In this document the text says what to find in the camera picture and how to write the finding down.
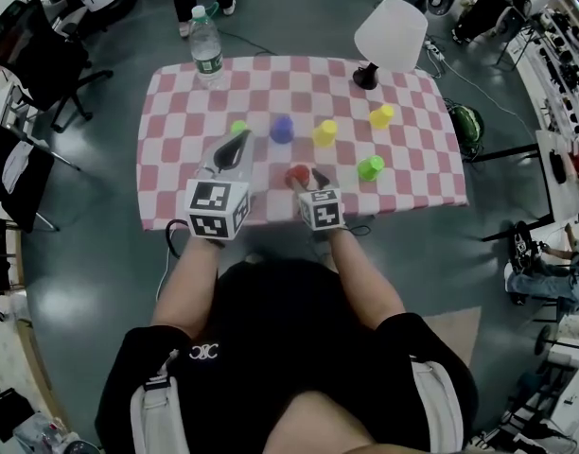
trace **lime green cup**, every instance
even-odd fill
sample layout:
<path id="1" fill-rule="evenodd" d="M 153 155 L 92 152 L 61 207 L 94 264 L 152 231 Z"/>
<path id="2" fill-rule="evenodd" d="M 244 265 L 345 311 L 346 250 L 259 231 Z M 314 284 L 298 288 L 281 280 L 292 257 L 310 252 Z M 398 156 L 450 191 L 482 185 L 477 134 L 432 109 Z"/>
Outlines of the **lime green cup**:
<path id="1" fill-rule="evenodd" d="M 380 171 L 384 168 L 384 160 L 381 156 L 370 156 L 365 158 L 357 165 L 357 172 L 359 173 L 359 178 L 365 180 L 366 182 L 373 182 Z"/>

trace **shoe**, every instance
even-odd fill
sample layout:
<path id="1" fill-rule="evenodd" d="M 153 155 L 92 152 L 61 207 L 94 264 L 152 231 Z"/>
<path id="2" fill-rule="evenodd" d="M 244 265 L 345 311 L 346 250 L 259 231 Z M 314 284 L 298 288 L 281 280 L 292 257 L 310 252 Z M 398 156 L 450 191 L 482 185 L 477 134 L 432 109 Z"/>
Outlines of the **shoe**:
<path id="1" fill-rule="evenodd" d="M 229 7 L 228 9 L 222 9 L 222 13 L 224 13 L 224 15 L 226 15 L 227 17 L 233 15 L 235 13 L 236 4 L 237 0 L 233 0 L 233 5 L 231 5 L 231 7 Z"/>
<path id="2" fill-rule="evenodd" d="M 180 33 L 180 36 L 183 39 L 186 39 L 188 37 L 188 33 L 190 31 L 191 28 L 191 22 L 190 20 L 188 22 L 180 22 L 178 24 L 178 32 Z"/>
<path id="3" fill-rule="evenodd" d="M 455 42 L 457 45 L 462 45 L 464 43 L 464 41 L 456 35 L 455 28 L 451 30 L 451 38 L 453 39 L 453 42 Z"/>
<path id="4" fill-rule="evenodd" d="M 513 265 L 508 261 L 504 267 L 504 283 L 506 283 L 506 291 L 508 291 L 508 278 L 514 273 Z"/>
<path id="5" fill-rule="evenodd" d="M 509 292 L 510 301 L 516 306 L 525 306 L 525 301 L 527 300 L 527 294 L 520 294 L 518 292 Z"/>

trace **white strap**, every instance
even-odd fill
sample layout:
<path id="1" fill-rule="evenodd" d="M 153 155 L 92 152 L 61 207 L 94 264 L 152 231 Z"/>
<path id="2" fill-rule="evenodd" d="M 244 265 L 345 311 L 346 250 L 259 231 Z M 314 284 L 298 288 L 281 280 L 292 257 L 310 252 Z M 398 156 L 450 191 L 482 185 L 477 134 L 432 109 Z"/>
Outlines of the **white strap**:
<path id="1" fill-rule="evenodd" d="M 130 417 L 136 454 L 189 454 L 176 378 L 166 388 L 145 392 L 140 387 L 132 396 Z"/>
<path id="2" fill-rule="evenodd" d="M 434 361 L 412 361 L 412 371 L 429 423 L 430 452 L 434 454 L 462 450 L 462 413 L 446 369 Z"/>

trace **water bottle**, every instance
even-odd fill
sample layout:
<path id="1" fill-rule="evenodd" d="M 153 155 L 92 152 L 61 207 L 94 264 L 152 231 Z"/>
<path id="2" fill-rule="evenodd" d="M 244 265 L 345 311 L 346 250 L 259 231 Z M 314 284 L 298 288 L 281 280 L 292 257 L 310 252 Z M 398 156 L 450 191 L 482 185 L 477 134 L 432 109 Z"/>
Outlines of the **water bottle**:
<path id="1" fill-rule="evenodd" d="M 189 44 L 197 75 L 207 88 L 218 89 L 224 82 L 220 35 L 203 5 L 194 7 L 192 13 Z"/>

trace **white logo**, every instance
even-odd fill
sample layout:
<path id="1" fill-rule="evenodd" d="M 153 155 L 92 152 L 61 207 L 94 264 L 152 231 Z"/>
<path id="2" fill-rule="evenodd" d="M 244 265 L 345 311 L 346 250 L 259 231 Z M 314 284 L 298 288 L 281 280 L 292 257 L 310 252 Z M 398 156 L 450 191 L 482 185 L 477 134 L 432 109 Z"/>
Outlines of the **white logo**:
<path id="1" fill-rule="evenodd" d="M 214 353 L 213 355 L 210 355 L 210 350 L 212 348 L 218 348 L 218 344 L 214 343 L 214 344 L 204 344 L 202 346 L 193 346 L 191 348 L 191 353 L 189 354 L 189 356 L 193 359 L 207 359 L 207 358 L 215 358 L 218 356 L 218 353 Z M 197 355 L 195 355 L 193 353 L 193 350 L 197 349 Z"/>

